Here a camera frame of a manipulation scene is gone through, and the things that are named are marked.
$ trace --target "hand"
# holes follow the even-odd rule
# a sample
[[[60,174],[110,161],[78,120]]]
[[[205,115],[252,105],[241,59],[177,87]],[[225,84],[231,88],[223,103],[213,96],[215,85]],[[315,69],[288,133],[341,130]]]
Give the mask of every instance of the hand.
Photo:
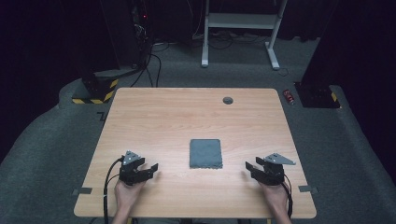
[[[262,187],[262,192],[265,195],[265,201],[267,201],[268,207],[270,208],[271,213],[276,219],[276,223],[291,223],[288,216],[288,210],[286,208],[286,204],[288,202],[288,194],[286,193],[282,185],[267,186],[260,182],[259,184]]]
[[[145,186],[145,182],[128,186],[122,181],[118,181],[115,187],[117,212],[112,224],[125,224],[131,214],[132,207],[139,196],[140,190]]]

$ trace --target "wrist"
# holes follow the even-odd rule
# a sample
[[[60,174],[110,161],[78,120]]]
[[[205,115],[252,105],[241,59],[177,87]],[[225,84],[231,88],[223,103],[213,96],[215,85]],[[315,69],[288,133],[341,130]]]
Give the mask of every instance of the wrist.
[[[116,214],[120,214],[123,216],[129,216],[131,213],[132,207],[134,206],[135,200],[131,201],[131,204],[128,203],[118,203],[117,204],[117,212]]]
[[[291,223],[286,206],[271,206],[270,210],[277,224]]]
[[[116,215],[113,218],[113,224],[124,224],[128,220],[131,213],[131,209],[128,207],[119,207],[117,209]]]

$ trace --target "cable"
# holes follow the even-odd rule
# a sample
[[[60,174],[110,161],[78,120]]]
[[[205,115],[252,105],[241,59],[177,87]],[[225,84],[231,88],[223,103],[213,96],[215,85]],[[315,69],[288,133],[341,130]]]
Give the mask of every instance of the cable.
[[[108,185],[108,178],[110,176],[111,170],[113,170],[113,167],[117,164],[117,162],[122,162],[123,161],[123,156],[111,164],[110,169],[107,172],[106,180],[105,180],[105,187],[103,188],[103,212],[104,212],[104,217],[105,217],[105,224],[108,224],[108,212],[107,212],[107,185]]]
[[[201,20],[202,20],[202,14],[204,12],[204,1],[201,1],[201,13],[199,15],[199,21],[198,21],[198,26],[197,29],[195,30],[195,33],[192,35],[192,39],[194,39],[194,36],[198,33],[199,27],[201,26]]]
[[[140,72],[139,76],[137,77],[137,79],[134,81],[134,83],[132,83],[131,87],[134,86],[134,84],[136,84],[136,82],[139,80],[139,78],[142,76],[142,74],[145,72],[146,69],[142,69],[142,71]]]
[[[213,48],[213,49],[227,49],[227,48],[229,48],[232,44],[233,44],[233,38],[231,37],[231,35],[230,34],[227,34],[227,37],[228,38],[222,38],[221,36],[217,36],[215,39],[217,39],[217,40],[219,40],[219,41],[230,41],[230,43],[226,46],[226,47],[223,47],[223,48],[218,48],[218,47],[214,47],[213,45],[210,45],[210,44],[208,44],[208,46],[209,47],[211,47],[211,48]]]
[[[116,177],[116,176],[119,176],[119,175],[113,175],[113,177],[111,177],[111,178],[108,180],[107,183],[110,183],[110,181],[111,181],[114,177]]]
[[[156,83],[155,83],[155,87],[158,87],[158,82],[159,82],[159,80],[160,80],[161,67],[162,67],[163,65],[162,65],[162,63],[161,63],[160,57],[158,57],[158,56],[155,55],[155,54],[150,54],[150,56],[153,56],[153,57],[157,58],[157,59],[158,59],[158,62],[160,63],[160,67],[158,68],[158,73],[157,73],[157,81],[156,81]]]
[[[144,38],[146,38],[147,34],[146,34],[146,29],[143,28],[143,26],[135,24],[134,28],[136,29],[136,36],[139,37],[143,34],[144,32]]]
[[[224,5],[224,0],[222,0],[221,1],[221,5],[220,5],[220,9],[219,9],[219,12],[221,12],[222,11],[222,6]]]
[[[233,37],[233,42],[237,44],[256,44],[260,42],[265,42],[269,38],[268,36],[263,36],[264,39],[258,40],[260,37],[260,35],[256,35],[256,37],[254,37],[254,39],[252,40],[237,40]]]
[[[286,175],[285,175],[285,177],[288,179],[290,191],[288,190],[288,187],[286,187],[286,185],[284,183],[281,183],[281,185],[285,189],[286,193],[288,194],[288,199],[289,199],[288,216],[291,217],[291,214],[293,213],[293,199],[291,198],[291,183],[290,183],[289,178]]]
[[[154,87],[154,86],[153,86],[153,84],[152,84],[151,73],[150,73],[150,71],[149,71],[149,68],[148,68],[148,67],[146,68],[146,71],[148,72],[148,79],[149,79],[149,83],[150,83],[151,87]]]
[[[189,0],[186,0],[186,2],[187,2],[187,5],[189,5],[190,13],[191,13],[191,16],[193,17],[194,14],[192,13],[192,8],[191,8],[191,5],[190,5],[190,2],[189,2]]]

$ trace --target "white shelf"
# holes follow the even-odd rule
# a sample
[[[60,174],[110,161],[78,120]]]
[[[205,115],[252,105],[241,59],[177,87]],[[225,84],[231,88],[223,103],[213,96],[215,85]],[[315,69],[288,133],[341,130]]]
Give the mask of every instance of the white shelf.
[[[274,29],[276,15],[209,13],[208,27]]]
[[[220,28],[245,28],[245,29],[263,29],[273,30],[271,39],[269,42],[265,42],[265,49],[268,52],[268,56],[271,61],[271,65],[274,70],[279,69],[279,63],[275,56],[273,49],[276,35],[279,30],[280,23],[282,21],[283,12],[285,10],[288,0],[282,0],[282,4],[277,14],[275,15],[263,15],[263,14],[236,14],[236,13],[210,13],[209,12],[209,0],[206,0],[205,10],[205,37],[202,49],[202,67],[209,66],[209,49],[208,49],[208,38],[209,38],[209,27],[220,27]]]

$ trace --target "black cable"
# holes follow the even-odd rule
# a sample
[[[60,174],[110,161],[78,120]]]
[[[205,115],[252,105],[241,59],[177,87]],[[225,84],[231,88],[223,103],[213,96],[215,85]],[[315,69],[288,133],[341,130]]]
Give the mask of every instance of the black cable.
[[[134,84],[136,84],[136,82],[139,80],[139,78],[142,76],[142,74],[145,72],[146,69],[142,69],[142,71],[140,72],[139,76],[137,77],[137,79],[134,81],[134,83],[132,83],[131,87],[134,86]]]
[[[148,68],[148,67],[146,68],[146,71],[148,72],[148,79],[149,79],[149,83],[150,83],[151,87],[154,87],[154,86],[153,86],[153,84],[152,84],[151,73],[150,73],[150,71],[149,71],[149,68]]]
[[[160,57],[158,57],[157,55],[155,55],[155,54],[150,54],[150,56],[153,56],[153,57],[157,58],[157,59],[158,59],[158,62],[160,63],[160,67],[158,68],[158,73],[157,73],[157,81],[156,81],[156,83],[155,83],[155,87],[158,87],[158,82],[159,82],[159,80],[160,80],[161,67],[163,66],[163,64],[161,63]]]
[[[198,25],[197,25],[197,29],[195,30],[195,33],[192,35],[192,38],[194,38],[194,36],[198,33],[199,27],[201,26],[201,21],[202,21],[202,14],[204,14],[204,3],[205,1],[201,1],[201,12],[199,15],[199,20],[198,20]]]
[[[231,40],[230,43],[229,43],[226,47],[223,47],[223,48],[218,48],[218,47],[215,47],[215,46],[213,46],[213,45],[211,45],[211,44],[207,44],[207,45],[208,45],[210,48],[212,48],[212,49],[227,49],[227,48],[229,48],[232,44],[233,44],[233,41]]]
[[[284,183],[281,183],[282,187],[285,189],[286,193],[288,194],[288,199],[289,199],[289,209],[288,209],[288,216],[291,217],[291,214],[293,213],[293,199],[291,198],[291,183],[289,178],[285,175],[285,177],[288,179],[289,186],[290,186],[290,191],[286,187]]]
[[[114,177],[116,177],[116,176],[119,176],[119,175],[113,175],[113,177],[111,177],[111,178],[108,180],[107,183],[110,183],[110,181],[111,181]]]
[[[224,0],[222,0],[221,1],[221,5],[220,5],[220,9],[219,9],[219,12],[221,12],[222,11],[222,6],[224,5]]]
[[[110,169],[107,172],[105,187],[103,188],[103,213],[104,213],[104,217],[105,217],[105,224],[108,224],[108,212],[107,212],[107,185],[109,182],[108,178],[110,176],[111,170],[113,170],[113,167],[117,164],[117,162],[119,162],[119,161],[122,162],[123,158],[124,157],[122,156],[121,158],[114,161],[113,164],[111,164]]]
[[[261,40],[258,40],[261,36],[260,35],[256,35],[256,37],[254,37],[252,40],[235,40],[235,38],[233,37],[233,42],[236,44],[256,44],[256,43],[261,43],[261,42],[265,42],[268,39],[268,36],[264,37]]]

